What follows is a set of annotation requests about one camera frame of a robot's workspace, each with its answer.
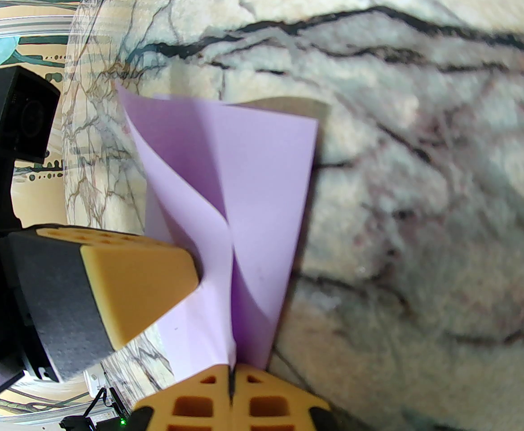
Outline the aluminium corner post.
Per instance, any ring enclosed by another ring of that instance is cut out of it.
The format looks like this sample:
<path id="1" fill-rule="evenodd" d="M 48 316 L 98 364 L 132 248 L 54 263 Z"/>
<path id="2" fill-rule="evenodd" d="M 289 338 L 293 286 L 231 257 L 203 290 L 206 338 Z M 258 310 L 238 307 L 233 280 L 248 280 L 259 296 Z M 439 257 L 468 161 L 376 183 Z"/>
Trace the aluminium corner post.
<path id="1" fill-rule="evenodd" d="M 0 38 L 68 35 L 74 16 L 24 16 L 0 18 Z"/>

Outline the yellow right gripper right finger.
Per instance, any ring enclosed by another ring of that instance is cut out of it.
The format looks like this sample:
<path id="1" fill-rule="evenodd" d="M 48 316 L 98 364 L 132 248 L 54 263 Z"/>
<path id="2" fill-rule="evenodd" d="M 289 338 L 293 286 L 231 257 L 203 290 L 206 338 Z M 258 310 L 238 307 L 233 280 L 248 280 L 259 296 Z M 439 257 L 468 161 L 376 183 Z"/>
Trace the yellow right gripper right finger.
<path id="1" fill-rule="evenodd" d="M 322 398 L 249 365 L 235 368 L 235 431 L 334 431 Z"/>

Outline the purple paper sheet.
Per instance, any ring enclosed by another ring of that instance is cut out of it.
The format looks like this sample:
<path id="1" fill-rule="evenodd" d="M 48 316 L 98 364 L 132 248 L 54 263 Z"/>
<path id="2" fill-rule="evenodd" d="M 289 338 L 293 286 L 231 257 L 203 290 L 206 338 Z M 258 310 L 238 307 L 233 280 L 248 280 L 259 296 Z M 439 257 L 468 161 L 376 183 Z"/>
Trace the purple paper sheet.
<path id="1" fill-rule="evenodd" d="M 117 86 L 145 171 L 146 236 L 190 252 L 200 283 L 157 325 L 176 381 L 265 369 L 299 241 L 318 121 Z"/>

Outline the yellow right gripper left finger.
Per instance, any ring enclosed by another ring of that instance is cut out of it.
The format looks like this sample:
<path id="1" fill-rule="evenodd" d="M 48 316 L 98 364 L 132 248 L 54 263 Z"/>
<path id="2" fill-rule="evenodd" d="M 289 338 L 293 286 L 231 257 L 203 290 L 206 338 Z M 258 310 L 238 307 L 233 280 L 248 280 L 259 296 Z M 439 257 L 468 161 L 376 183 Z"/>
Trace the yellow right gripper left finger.
<path id="1" fill-rule="evenodd" d="M 215 365 L 140 400 L 131 431 L 230 431 L 229 366 Z"/>

